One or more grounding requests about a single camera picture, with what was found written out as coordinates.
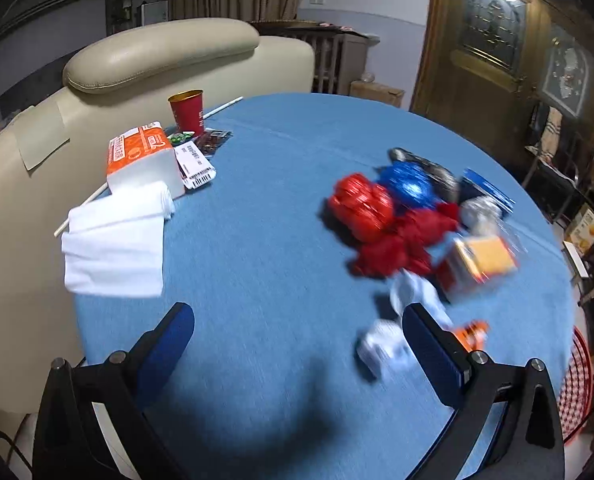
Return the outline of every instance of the blue tablecloth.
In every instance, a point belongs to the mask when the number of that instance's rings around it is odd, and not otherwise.
[[[457,175],[472,168],[515,200],[520,272],[447,311],[456,324],[490,323],[495,361],[543,359],[558,390],[573,325],[568,270],[536,205],[488,155],[414,114],[325,94],[245,99],[208,125],[234,136],[213,159],[215,181],[175,202],[162,297],[76,298],[91,364],[130,349],[176,301],[193,306],[195,335],[147,412],[192,478],[401,480],[444,427],[451,410],[419,366],[367,381],[355,343],[388,310],[390,284],[352,277],[354,251],[319,218],[338,179],[375,178],[393,146]],[[462,475],[480,463],[492,419]]]

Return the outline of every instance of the yellow carton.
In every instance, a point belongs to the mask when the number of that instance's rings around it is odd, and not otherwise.
[[[594,211],[584,204],[566,229],[564,240],[574,245],[580,256],[584,256],[594,243]]]

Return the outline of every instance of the white stick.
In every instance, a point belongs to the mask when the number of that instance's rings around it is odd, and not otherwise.
[[[244,99],[244,96],[238,97],[237,99],[233,99],[232,101],[228,101],[225,105],[218,106],[215,108],[215,110],[212,110],[207,114],[204,114],[202,119],[207,119],[208,117],[214,116],[217,112],[221,112],[224,108],[228,108],[229,106],[238,103],[242,99]]]
[[[82,205],[87,204],[88,202],[92,202],[98,196],[100,196],[106,189],[108,189],[108,183],[107,182],[105,182],[100,187],[98,187],[92,195],[90,195],[86,200],[84,200],[84,202],[82,202]],[[62,225],[60,225],[57,228],[57,231],[55,231],[53,233],[53,236],[56,238],[60,234],[62,234],[66,230],[66,228],[68,227],[68,223],[69,223],[69,219],[67,218],[66,220],[64,220],[64,222],[62,223]]]
[[[207,114],[204,114],[203,117],[202,117],[202,119],[207,119],[208,117],[214,116],[217,112],[221,112],[222,110],[224,110],[224,108],[228,108],[229,106],[232,106],[235,103],[238,103],[242,99],[244,99],[244,96],[240,96],[240,97],[238,97],[236,99],[233,99],[232,101],[228,101],[225,105],[218,106],[218,107],[215,108],[215,110],[211,110]],[[107,182],[105,182],[102,186],[98,187],[97,190],[92,195],[90,195],[86,200],[84,200],[84,202],[82,202],[82,205],[85,205],[88,202],[92,202],[98,196],[100,196],[106,189],[108,189],[108,183]],[[66,220],[64,220],[64,222],[62,223],[62,225],[60,225],[57,228],[57,231],[55,231],[53,233],[53,236],[56,238],[60,234],[62,234],[66,230],[66,228],[68,227],[68,223],[69,223],[69,219],[67,218]]]

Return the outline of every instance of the gold cup rim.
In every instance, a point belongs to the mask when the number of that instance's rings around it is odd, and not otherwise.
[[[196,97],[198,95],[203,94],[203,90],[187,90],[185,92],[180,92],[179,94],[171,95],[168,98],[169,103],[179,103],[180,101],[186,101],[191,97]]]

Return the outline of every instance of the red plastic basket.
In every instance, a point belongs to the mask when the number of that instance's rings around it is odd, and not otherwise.
[[[561,433],[564,439],[570,437],[566,444],[570,444],[581,430],[579,423],[588,414],[592,403],[592,361],[586,340],[577,327],[574,327],[571,352],[557,401]]]

